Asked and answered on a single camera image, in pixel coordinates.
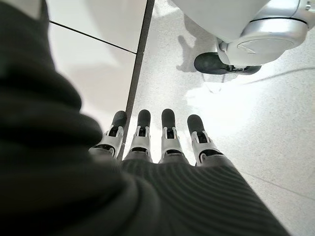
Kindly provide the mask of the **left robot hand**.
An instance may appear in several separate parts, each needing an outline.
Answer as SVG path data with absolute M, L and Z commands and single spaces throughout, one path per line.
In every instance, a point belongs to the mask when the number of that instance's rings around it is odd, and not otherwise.
M 174 113 L 162 113 L 159 163 L 142 110 L 124 160 L 126 113 L 108 132 L 81 113 L 54 66 L 43 0 L 0 3 L 0 229 L 6 236 L 286 236 L 288 231 L 188 117 L 196 165 Z

